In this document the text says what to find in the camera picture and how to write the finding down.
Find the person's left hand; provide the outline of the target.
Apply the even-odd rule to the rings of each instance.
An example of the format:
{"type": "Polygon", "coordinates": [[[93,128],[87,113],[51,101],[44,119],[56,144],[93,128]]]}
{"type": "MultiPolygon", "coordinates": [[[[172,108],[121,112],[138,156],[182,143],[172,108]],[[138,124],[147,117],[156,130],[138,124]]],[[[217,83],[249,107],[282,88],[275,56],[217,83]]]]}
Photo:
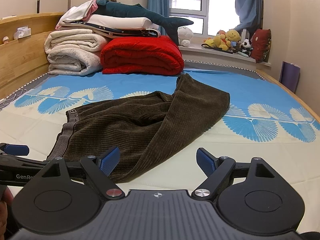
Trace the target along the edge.
{"type": "Polygon", "coordinates": [[[5,191],[1,197],[1,240],[4,240],[4,234],[7,227],[7,218],[8,218],[8,205],[12,204],[14,197],[12,192],[8,187],[5,188],[5,191]]]}

